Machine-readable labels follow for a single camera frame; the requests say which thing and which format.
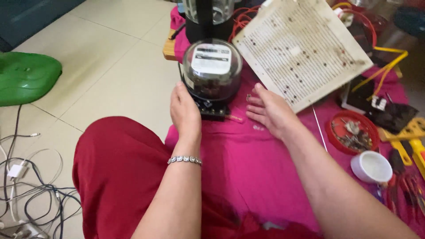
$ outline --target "white cup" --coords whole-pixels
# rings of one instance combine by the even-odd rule
[[[390,181],[393,175],[388,160],[374,151],[364,151],[351,159],[351,169],[363,182],[382,183]]]

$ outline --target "red wire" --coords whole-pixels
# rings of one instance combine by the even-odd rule
[[[236,37],[236,34],[242,30],[251,20],[247,14],[252,12],[258,12],[258,9],[260,8],[260,5],[252,7],[252,8],[238,8],[233,12],[233,15],[235,15],[237,12],[244,10],[244,12],[240,13],[235,19],[233,24],[233,30],[232,34],[229,36],[228,42],[232,42],[232,39]]]
[[[370,20],[363,14],[357,12],[357,11],[353,11],[351,9],[343,9],[344,12],[349,12],[352,13],[354,15],[357,15],[359,17],[361,17],[362,23],[371,31],[372,34],[372,46],[375,47],[376,46],[376,32],[375,32],[375,28],[373,27],[372,23],[370,22]]]

